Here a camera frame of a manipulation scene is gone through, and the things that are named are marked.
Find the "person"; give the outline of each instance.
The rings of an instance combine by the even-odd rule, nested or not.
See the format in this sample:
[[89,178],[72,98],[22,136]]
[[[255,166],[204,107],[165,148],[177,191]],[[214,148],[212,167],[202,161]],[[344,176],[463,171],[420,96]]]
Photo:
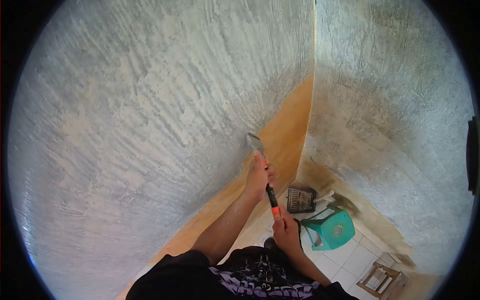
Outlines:
[[298,223],[279,205],[273,238],[264,247],[232,247],[265,186],[273,187],[275,171],[265,170],[258,151],[250,165],[241,195],[197,239],[193,247],[178,256],[165,255],[140,277],[126,300],[147,299],[357,299],[330,280],[305,255]]

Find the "graphic print on shirt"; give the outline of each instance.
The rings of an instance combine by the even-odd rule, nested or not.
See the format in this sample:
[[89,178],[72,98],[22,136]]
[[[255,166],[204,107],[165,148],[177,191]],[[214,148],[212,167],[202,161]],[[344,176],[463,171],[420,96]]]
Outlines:
[[219,277],[218,281],[235,295],[272,297],[279,299],[305,299],[312,295],[319,283],[311,284],[287,278],[284,267],[269,261],[267,254],[257,260],[245,260],[235,271],[209,270]]

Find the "plastic stool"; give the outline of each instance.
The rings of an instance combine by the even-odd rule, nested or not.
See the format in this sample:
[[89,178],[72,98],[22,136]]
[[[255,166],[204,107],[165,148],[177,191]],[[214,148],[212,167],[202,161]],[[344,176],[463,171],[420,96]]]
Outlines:
[[[332,209],[334,212],[323,219],[314,219],[327,209]],[[353,222],[346,211],[333,205],[327,205],[327,208],[318,214],[300,221],[300,223],[307,230],[308,236],[312,241],[312,250],[323,251],[333,250],[345,245],[355,235],[355,228]],[[320,235],[323,245],[315,246],[312,236],[308,228],[315,230]]]

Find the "shoe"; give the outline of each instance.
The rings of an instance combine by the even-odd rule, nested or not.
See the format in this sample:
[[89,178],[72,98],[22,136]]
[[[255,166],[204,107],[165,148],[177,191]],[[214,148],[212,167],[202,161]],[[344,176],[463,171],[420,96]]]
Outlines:
[[275,240],[273,238],[267,238],[264,241],[264,248],[275,249],[277,248]]
[[300,224],[300,221],[298,221],[297,219],[293,219],[297,225],[299,226],[299,241],[300,241],[300,248],[302,249],[303,251],[303,247],[301,246],[301,238],[300,238],[300,233],[301,233],[301,224]]

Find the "wooden stool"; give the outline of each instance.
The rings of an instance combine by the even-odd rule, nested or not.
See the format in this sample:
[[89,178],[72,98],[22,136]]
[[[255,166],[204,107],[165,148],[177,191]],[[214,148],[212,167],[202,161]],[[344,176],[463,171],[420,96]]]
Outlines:
[[[408,278],[405,276],[405,274],[399,271],[395,271],[394,269],[384,266],[383,264],[373,263],[373,266],[374,268],[370,272],[370,274],[368,274],[367,278],[365,278],[364,281],[357,282],[357,286],[361,287],[362,289],[367,291],[369,294],[379,298],[380,300],[398,299],[403,289],[408,284]],[[377,272],[377,270],[379,269],[385,271],[386,277],[383,279],[380,285],[374,290],[366,286],[366,284],[373,277],[375,272]],[[385,285],[385,283],[389,278],[391,278],[392,280],[390,281],[388,286],[385,288],[385,290],[382,293],[380,293],[380,289]]]

